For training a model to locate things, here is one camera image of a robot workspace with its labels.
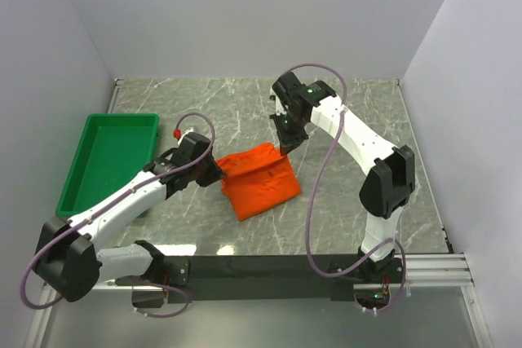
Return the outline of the orange t-shirt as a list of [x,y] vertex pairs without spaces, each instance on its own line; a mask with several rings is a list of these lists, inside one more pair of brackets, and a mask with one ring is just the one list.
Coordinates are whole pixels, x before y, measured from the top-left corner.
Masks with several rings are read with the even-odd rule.
[[216,161],[225,173],[222,193],[243,222],[301,193],[290,160],[272,143],[224,156]]

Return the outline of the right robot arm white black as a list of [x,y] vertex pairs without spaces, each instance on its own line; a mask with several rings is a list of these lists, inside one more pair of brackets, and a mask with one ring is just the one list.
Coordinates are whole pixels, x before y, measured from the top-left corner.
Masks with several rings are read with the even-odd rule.
[[395,254],[396,228],[403,208],[415,189],[415,155],[404,145],[382,138],[357,117],[324,81],[303,84],[291,71],[274,82],[270,98],[276,111],[270,117],[276,127],[283,156],[298,148],[308,135],[306,124],[313,124],[333,138],[365,175],[359,198],[367,212],[365,234],[358,260],[336,272],[313,270],[328,278],[358,271],[362,279],[375,282],[389,272]]

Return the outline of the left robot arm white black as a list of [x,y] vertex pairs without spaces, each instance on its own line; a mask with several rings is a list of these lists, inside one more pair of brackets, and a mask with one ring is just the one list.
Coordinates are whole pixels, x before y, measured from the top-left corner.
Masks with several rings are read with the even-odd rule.
[[125,186],[67,220],[42,227],[31,269],[64,299],[75,302],[99,282],[119,278],[164,284],[170,277],[164,254],[146,240],[106,248],[111,237],[148,209],[191,182],[207,187],[224,177],[212,156],[211,139],[188,132],[176,147],[150,161]]

